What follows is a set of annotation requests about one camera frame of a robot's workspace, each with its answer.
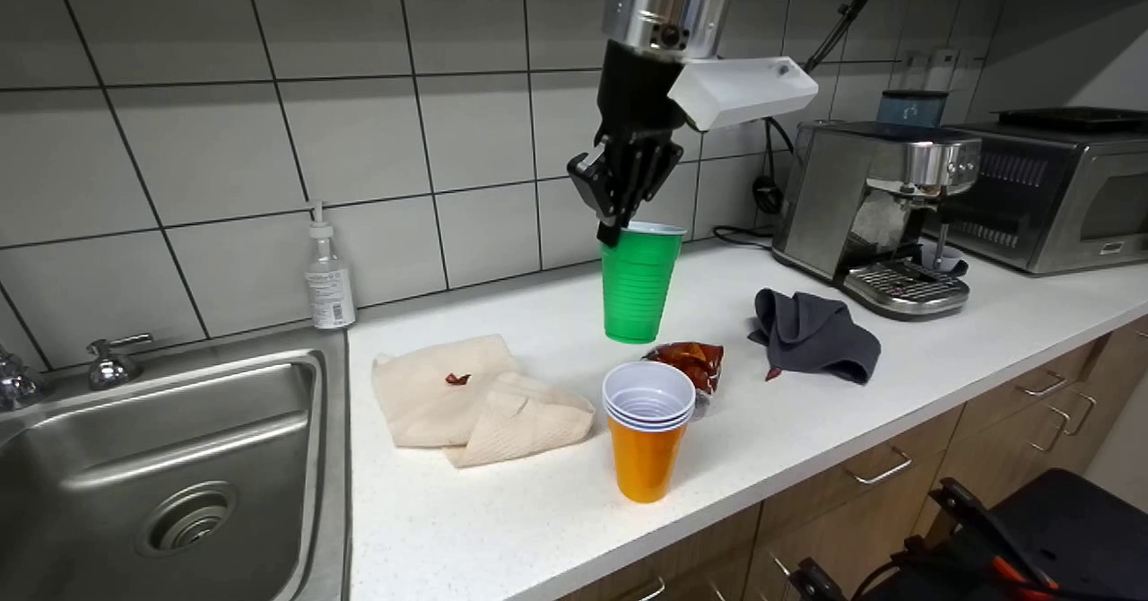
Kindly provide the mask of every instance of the orange plastic cup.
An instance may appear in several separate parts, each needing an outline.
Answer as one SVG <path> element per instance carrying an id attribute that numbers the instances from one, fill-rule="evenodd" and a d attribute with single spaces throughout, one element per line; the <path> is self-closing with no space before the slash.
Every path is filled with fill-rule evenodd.
<path id="1" fill-rule="evenodd" d="M 669 491 L 685 424 L 673 430 L 635 430 L 606 416 L 614 442 L 618 487 L 634 502 L 657 502 Z"/>

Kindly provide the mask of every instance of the robotic hand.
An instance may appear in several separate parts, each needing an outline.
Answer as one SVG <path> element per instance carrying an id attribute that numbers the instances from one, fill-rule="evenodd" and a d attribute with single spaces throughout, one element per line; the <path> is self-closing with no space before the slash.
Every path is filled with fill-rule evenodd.
<path id="1" fill-rule="evenodd" d="M 727 8 L 727 0 L 606 0 L 602 124 L 595 147 L 566 166 L 598 214 L 604 244 L 618 244 L 682 158 L 674 130 L 788 114 L 816 94 L 817 84 L 785 56 L 715 60 Z"/>

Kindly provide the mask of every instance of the white countertop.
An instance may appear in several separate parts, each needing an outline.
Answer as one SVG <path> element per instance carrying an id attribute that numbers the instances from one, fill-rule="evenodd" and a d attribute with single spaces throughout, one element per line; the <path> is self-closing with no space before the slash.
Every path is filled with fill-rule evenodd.
<path id="1" fill-rule="evenodd" d="M 371 311 L 349 334 L 351 601 L 561 596 L 1148 314 L 1148 265 L 1029 278 L 969 263 L 963 311 L 902 323 L 760 250 L 688 245 L 659 343 L 722 344 L 726 359 L 669 494 L 645 506 L 615 486 L 600 411 L 580 445 L 459 471 L 440 451 L 396 450 L 371 391 L 378 352 L 501 333 L 530 376 L 597 406 L 607 369 L 649 348 L 603 336 L 597 265 Z M 745 338 L 762 287 L 850 303 L 883 346 L 869 385 L 800 373 L 765 383 L 765 350 Z"/>

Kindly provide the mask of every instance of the bottle label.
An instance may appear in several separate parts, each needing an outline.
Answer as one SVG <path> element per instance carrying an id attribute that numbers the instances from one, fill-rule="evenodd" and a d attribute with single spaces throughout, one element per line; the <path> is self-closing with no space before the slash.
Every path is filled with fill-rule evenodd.
<path id="1" fill-rule="evenodd" d="M 315 327 L 334 330 L 336 327 L 355 323 L 349 270 L 308 271 L 305 275 L 311 291 L 311 319 Z"/>

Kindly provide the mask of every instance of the microwave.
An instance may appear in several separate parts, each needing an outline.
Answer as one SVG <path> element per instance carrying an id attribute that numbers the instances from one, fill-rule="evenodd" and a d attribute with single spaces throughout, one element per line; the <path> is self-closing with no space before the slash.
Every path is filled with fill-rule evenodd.
<path id="1" fill-rule="evenodd" d="M 946 127 L 982 139 L 976 184 L 945 202 L 953 244 L 1033 274 L 1148 260 L 1145 132 Z"/>

